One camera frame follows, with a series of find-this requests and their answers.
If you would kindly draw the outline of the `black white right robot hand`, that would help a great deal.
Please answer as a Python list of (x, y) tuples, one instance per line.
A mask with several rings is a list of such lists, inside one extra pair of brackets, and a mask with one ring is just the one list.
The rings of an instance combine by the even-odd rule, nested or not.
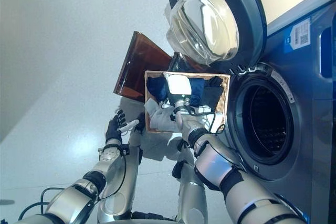
[(176, 106), (179, 101), (190, 101), (192, 88), (187, 76), (163, 72), (163, 77), (170, 105)]

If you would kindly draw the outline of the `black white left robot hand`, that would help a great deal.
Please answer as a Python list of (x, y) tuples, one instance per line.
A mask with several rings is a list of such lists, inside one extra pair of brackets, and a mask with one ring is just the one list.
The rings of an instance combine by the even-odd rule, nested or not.
[(136, 127), (139, 123), (139, 119), (126, 122), (123, 110), (119, 110), (108, 123), (105, 133), (106, 144), (110, 140), (118, 140), (122, 143), (121, 134)]

